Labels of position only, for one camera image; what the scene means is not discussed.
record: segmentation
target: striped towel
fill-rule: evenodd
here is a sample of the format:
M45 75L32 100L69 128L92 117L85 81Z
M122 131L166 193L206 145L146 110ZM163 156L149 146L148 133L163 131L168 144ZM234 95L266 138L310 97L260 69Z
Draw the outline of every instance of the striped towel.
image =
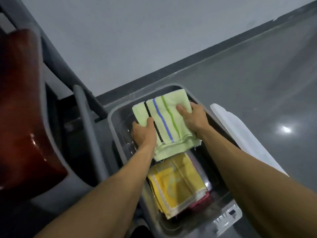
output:
M140 125L146 126L148 117L153 117L157 134L154 159L160 161L201 144L195 133L189 130L176 105L192 112L184 89L159 96L132 107Z

